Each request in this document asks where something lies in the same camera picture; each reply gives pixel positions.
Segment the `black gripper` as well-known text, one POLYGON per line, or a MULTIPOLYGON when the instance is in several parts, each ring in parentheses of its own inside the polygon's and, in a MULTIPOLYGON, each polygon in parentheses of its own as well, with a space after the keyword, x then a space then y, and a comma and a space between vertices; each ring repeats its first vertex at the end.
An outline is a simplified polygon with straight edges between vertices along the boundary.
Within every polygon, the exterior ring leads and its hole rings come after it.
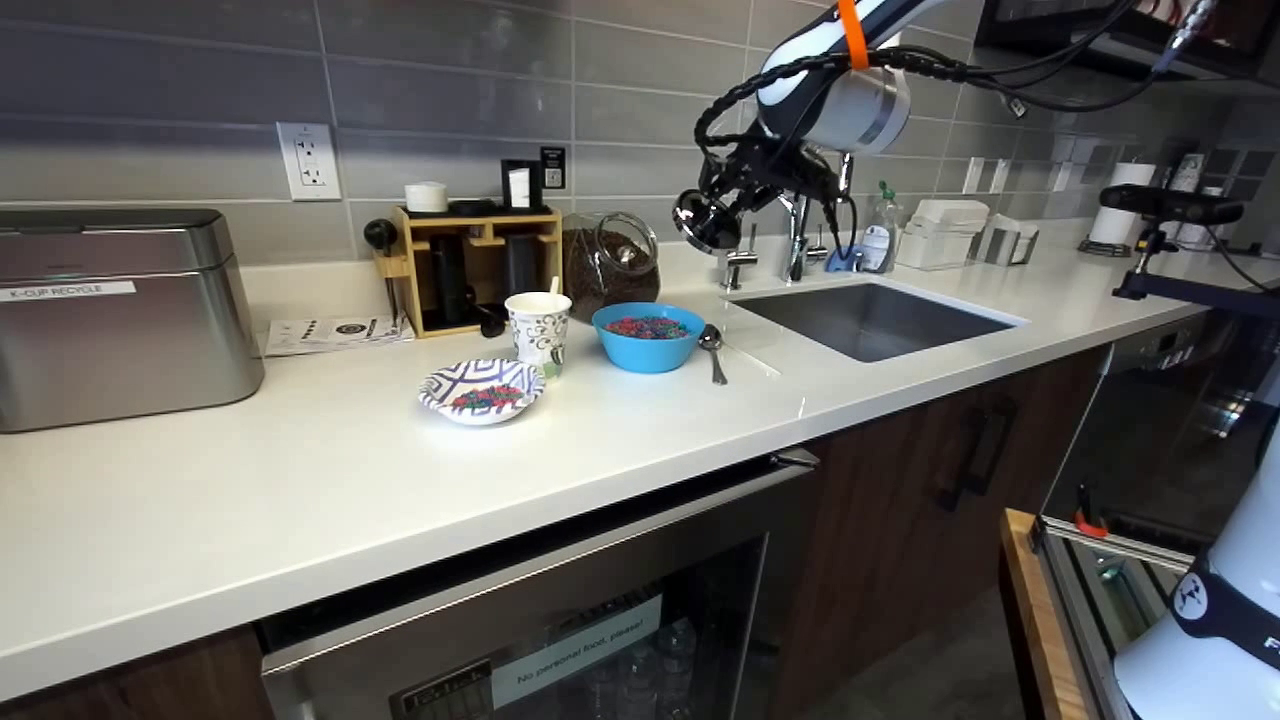
POLYGON ((735 153, 730 158, 730 178, 735 189, 735 208, 746 212, 756 212, 786 191, 820 202, 826 208, 842 202, 838 174, 815 153, 772 141, 761 127, 742 135, 735 153))

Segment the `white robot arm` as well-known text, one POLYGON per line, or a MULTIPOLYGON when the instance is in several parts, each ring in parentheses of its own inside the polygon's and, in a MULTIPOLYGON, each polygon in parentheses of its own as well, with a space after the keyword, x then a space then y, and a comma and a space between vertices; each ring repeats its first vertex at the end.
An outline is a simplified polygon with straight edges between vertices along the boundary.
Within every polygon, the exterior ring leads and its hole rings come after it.
POLYGON ((921 44, 884 44, 902 19, 927 0, 838 0, 830 11, 786 37, 765 69, 723 93, 723 104, 752 104, 746 131, 716 141, 701 131, 701 150, 730 150, 704 180, 733 212, 752 212, 777 197, 806 197, 826 208, 847 204, 842 174, 826 153, 884 153, 913 111, 913 77, 993 87, 995 72, 921 44))

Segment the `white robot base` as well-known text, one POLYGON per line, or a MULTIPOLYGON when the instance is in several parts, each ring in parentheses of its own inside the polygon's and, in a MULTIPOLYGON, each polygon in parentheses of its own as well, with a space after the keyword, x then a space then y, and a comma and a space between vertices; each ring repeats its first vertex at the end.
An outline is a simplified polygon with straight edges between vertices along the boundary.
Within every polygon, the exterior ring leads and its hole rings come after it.
POLYGON ((1280 720, 1280 430, 1168 618, 1113 676, 1137 720, 1280 720))

